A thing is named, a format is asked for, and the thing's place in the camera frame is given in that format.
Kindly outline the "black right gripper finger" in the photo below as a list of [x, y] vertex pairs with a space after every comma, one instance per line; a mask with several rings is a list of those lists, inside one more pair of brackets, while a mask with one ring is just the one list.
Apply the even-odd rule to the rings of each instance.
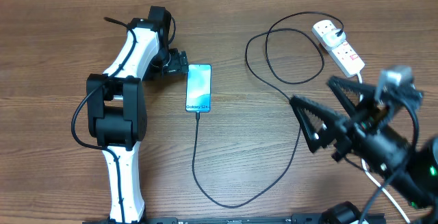
[[326, 148], [334, 140], [338, 147], [346, 141], [346, 117], [305, 97], [293, 96], [289, 100], [300, 124], [310, 152]]
[[327, 86], [332, 90], [333, 94], [337, 97], [342, 107], [347, 114], [354, 114], [357, 112], [357, 106], [360, 100], [354, 101], [353, 97], [359, 98], [363, 95], [363, 98], [374, 98], [375, 86], [369, 84], [360, 84], [352, 80], [332, 76], [327, 81]]

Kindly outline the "blue Samsung Galaxy phone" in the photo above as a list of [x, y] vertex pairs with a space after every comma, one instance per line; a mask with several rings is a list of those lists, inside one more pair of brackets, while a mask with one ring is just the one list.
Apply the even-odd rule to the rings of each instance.
[[187, 78], [185, 110], [187, 112], [209, 112], [211, 110], [210, 64], [190, 64]]

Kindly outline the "white power strip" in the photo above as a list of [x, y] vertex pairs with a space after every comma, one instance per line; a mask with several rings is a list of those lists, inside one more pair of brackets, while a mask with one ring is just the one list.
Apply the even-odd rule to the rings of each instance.
[[354, 77], [361, 72], [361, 70], [365, 66], [365, 63], [346, 39], [336, 48], [330, 49], [325, 45], [322, 37], [326, 33], [331, 31], [341, 31], [341, 29], [338, 29], [336, 28], [336, 26], [334, 26], [332, 21], [319, 21], [312, 27], [311, 31], [346, 77]]

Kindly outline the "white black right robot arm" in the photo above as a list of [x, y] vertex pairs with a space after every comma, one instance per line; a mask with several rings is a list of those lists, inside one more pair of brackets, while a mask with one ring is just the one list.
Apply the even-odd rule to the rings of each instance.
[[334, 145], [334, 161], [353, 153], [384, 178], [359, 220], [364, 221], [380, 192], [390, 185], [414, 208], [432, 209], [417, 223], [436, 223], [437, 138], [416, 149], [420, 136], [416, 111], [422, 104], [422, 91], [411, 80], [380, 87], [332, 76], [326, 84], [344, 114], [300, 96], [293, 96], [289, 104], [311, 152]]

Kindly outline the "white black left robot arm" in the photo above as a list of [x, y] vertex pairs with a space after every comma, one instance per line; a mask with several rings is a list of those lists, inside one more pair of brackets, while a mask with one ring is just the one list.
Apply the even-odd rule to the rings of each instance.
[[125, 23], [127, 39], [114, 62], [86, 81], [86, 96], [71, 121], [78, 144], [103, 153], [108, 169], [111, 210], [105, 223], [145, 223], [139, 154], [147, 128], [143, 83], [188, 74], [188, 57], [171, 46], [175, 20], [153, 6], [147, 18]]

